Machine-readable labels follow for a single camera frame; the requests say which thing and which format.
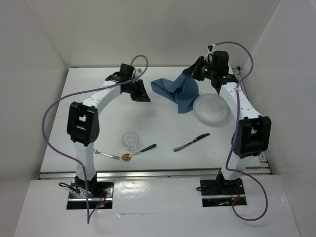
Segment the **blue cloth napkin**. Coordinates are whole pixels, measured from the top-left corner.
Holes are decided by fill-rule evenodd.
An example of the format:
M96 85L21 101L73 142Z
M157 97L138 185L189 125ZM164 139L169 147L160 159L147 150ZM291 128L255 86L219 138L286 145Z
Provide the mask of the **blue cloth napkin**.
M197 82L184 74L180 74L174 81L165 78L151 82L152 91L174 102L179 114L186 114L193 110L193 103L199 96Z

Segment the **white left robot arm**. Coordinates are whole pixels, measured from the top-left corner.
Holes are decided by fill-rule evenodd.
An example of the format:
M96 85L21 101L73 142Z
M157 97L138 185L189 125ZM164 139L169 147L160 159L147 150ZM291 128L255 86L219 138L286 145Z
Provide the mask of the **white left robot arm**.
M67 133L75 147L77 165L75 185L86 197L97 193L97 173L94 167L94 142L100 134L99 114L122 93L130 94L133 101L150 102L143 81L139 76L142 69L121 64L118 72L109 75L102 89L82 102L70 105Z

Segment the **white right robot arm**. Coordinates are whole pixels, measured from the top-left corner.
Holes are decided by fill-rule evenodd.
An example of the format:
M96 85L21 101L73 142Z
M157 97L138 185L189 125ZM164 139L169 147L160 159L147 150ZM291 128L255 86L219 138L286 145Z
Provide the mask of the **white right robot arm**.
M236 76L229 73L228 53L214 51L210 59L208 61L208 57L200 56L183 74L198 81L209 79L236 118L237 127L232 137L230 158L219 170L215 184L201 189L203 192L218 191L228 195L240 186L241 173L248 164L267 150L272 122L268 116L262 116L253 108L239 87Z

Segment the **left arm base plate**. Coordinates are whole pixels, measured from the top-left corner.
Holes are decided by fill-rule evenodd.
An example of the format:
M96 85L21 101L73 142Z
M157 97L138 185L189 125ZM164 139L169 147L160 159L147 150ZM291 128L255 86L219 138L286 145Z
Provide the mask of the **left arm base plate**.
M69 195L67 201L67 210L86 209L85 189L76 186L74 181L71 184L59 183L60 187L68 188ZM97 205L99 209L113 208L114 182L100 182L97 184L96 191L88 191L89 209L93 210Z

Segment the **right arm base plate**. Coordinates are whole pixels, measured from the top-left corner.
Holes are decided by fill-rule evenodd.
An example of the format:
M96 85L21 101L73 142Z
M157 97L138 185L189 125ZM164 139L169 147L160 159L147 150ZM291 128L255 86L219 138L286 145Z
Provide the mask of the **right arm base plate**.
M217 180L200 180L196 188L201 193L203 207L223 207L247 205L243 182L238 179L234 184L220 187Z

